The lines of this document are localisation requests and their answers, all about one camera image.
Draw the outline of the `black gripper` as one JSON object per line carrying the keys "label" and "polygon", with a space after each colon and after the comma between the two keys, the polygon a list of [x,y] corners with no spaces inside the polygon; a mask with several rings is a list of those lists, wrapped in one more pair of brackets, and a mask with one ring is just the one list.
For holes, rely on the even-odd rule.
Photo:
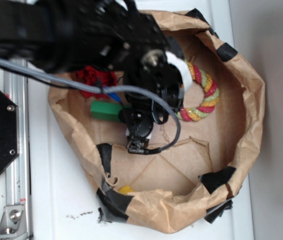
{"label": "black gripper", "polygon": [[[166,61],[157,66],[143,65],[125,73],[123,84],[146,89],[161,99],[177,113],[184,105],[185,93],[192,85],[192,77],[182,50],[166,51]],[[154,100],[142,93],[125,92],[131,109],[120,113],[122,121],[128,120],[131,136],[147,137],[154,123],[167,122],[169,113]]]}

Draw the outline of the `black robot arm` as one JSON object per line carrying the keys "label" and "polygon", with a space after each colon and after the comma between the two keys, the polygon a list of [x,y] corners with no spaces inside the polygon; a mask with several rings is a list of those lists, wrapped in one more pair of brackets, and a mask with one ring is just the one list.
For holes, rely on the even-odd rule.
{"label": "black robot arm", "polygon": [[108,96],[125,93],[133,116],[124,121],[131,130],[140,122],[138,114],[159,124],[168,116],[176,119],[191,80],[154,17],[139,12],[132,0],[125,6],[114,0],[0,0],[0,68],[54,81],[57,73],[86,66],[124,72],[122,86],[70,87]]}

